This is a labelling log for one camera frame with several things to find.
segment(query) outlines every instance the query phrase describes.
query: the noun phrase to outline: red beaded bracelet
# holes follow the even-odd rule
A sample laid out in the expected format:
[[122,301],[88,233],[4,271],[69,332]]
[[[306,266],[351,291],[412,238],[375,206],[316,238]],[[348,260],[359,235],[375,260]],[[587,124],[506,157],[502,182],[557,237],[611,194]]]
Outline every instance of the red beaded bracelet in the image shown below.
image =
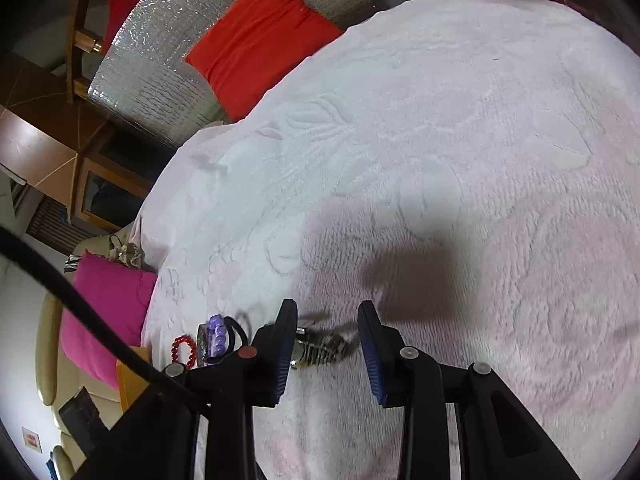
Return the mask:
[[174,339],[174,343],[171,345],[171,362],[177,363],[178,361],[178,347],[180,343],[187,343],[191,351],[189,352],[189,360],[187,361],[187,368],[193,368],[193,365],[196,363],[196,343],[193,341],[191,336],[184,334],[180,337]]

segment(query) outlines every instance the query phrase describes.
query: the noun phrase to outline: wall outlet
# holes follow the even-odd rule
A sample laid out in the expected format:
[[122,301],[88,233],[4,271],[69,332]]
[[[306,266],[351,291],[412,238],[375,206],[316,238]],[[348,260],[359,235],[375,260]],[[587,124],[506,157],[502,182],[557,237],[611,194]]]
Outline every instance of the wall outlet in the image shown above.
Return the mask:
[[42,453],[42,448],[40,447],[40,437],[37,433],[33,433],[33,431],[22,428],[22,437],[24,439],[24,445],[26,447],[30,447],[34,451]]

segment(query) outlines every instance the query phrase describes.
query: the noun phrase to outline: foil insulation mat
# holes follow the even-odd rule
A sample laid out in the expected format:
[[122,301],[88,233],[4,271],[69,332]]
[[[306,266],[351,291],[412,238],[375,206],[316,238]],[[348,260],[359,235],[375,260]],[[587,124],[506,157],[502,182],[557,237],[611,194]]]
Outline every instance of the foil insulation mat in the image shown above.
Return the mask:
[[[184,56],[234,0],[140,0],[120,27],[89,99],[170,146],[225,117]],[[340,28],[374,13],[371,0],[305,0]]]

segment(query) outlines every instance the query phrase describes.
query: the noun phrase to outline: pink cushion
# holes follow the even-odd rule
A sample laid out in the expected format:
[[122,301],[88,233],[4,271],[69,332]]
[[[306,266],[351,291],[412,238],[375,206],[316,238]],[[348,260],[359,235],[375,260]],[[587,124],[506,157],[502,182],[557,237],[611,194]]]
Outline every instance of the pink cushion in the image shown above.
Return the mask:
[[[128,269],[87,251],[74,276],[74,287],[127,345],[140,346],[140,335],[156,275]],[[116,358],[68,311],[62,314],[60,345],[78,368],[116,390]]]

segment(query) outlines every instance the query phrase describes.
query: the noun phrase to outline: white blanket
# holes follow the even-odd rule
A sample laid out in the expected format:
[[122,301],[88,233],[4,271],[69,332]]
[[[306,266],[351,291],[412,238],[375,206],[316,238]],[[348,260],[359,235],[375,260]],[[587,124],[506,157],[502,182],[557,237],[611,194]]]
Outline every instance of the white blanket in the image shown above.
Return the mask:
[[[294,298],[353,336],[371,299],[438,361],[489,362],[581,478],[611,478],[640,436],[639,94],[640,60],[545,0],[350,28],[146,199],[154,365],[217,312],[255,333]],[[400,427],[358,350],[290,373],[256,453],[271,479],[389,479]]]

